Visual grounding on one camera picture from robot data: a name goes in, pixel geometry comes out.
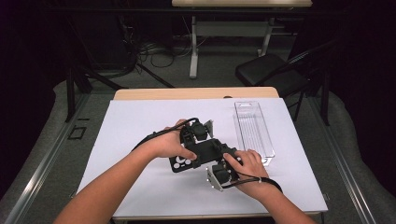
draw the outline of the chair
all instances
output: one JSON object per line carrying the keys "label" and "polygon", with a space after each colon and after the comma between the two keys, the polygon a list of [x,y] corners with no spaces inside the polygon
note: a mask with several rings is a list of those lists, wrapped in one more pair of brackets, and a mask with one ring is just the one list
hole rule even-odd
{"label": "chair", "polygon": [[266,54],[235,68],[236,77],[247,87],[267,86],[276,88],[281,98],[300,93],[293,120],[296,121],[306,92],[316,93],[320,87],[321,74],[327,61],[326,52],[335,40],[309,49],[286,62],[275,54]]}

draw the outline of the clear plastic container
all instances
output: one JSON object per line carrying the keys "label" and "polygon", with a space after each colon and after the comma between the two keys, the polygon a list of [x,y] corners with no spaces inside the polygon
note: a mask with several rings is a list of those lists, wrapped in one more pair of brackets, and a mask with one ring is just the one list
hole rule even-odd
{"label": "clear plastic container", "polygon": [[234,122],[240,149],[256,150],[262,156],[262,163],[269,165],[275,152],[260,104],[236,102]]}

